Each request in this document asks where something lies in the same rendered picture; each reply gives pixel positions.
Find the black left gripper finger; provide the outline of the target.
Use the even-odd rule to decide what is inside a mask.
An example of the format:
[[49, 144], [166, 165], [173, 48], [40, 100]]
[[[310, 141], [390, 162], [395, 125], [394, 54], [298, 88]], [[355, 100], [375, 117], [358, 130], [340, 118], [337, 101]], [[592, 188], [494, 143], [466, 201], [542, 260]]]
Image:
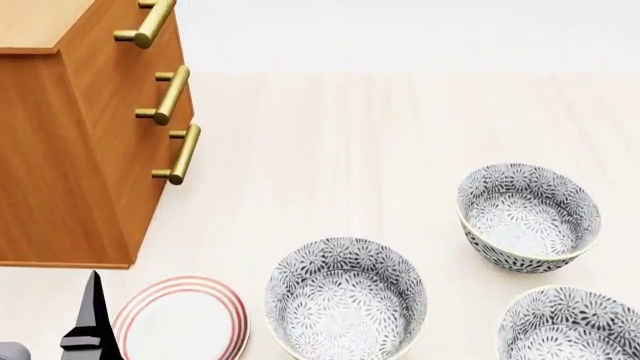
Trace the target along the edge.
[[105, 338], [111, 332], [101, 277], [95, 270], [86, 283], [75, 329], [94, 338]]

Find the floral patterned ceramic bowl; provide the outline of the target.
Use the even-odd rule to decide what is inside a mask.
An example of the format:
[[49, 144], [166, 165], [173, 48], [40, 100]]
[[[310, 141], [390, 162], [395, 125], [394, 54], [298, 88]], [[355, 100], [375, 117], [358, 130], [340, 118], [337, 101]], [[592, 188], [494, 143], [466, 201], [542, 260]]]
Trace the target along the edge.
[[327, 238], [277, 263], [264, 314], [295, 360], [398, 360], [424, 326], [427, 294], [413, 264], [394, 249]]
[[499, 360], [640, 360], [640, 312], [569, 286], [516, 296], [496, 337]]
[[593, 245], [602, 218], [590, 195], [567, 176], [530, 164], [491, 164], [459, 184], [457, 214], [472, 248], [512, 272], [567, 266]]

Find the wooden cabinet with drawers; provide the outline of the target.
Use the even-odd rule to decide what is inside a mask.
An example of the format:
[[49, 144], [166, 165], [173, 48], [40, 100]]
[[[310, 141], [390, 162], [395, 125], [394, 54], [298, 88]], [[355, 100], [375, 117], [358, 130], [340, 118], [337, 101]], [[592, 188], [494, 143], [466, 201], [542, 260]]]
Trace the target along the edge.
[[184, 62], [175, 11], [148, 49], [137, 0], [0, 0], [0, 266], [135, 263], [182, 140], [188, 83], [168, 125], [155, 108]]

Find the white plate with red rings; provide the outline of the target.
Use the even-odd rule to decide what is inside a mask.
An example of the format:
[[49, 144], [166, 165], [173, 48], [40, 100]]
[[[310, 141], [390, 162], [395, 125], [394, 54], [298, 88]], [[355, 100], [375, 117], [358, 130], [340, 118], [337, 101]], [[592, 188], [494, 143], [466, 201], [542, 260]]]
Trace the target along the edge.
[[226, 284], [183, 275], [129, 299], [113, 330], [124, 360], [239, 360], [250, 322], [243, 301]]

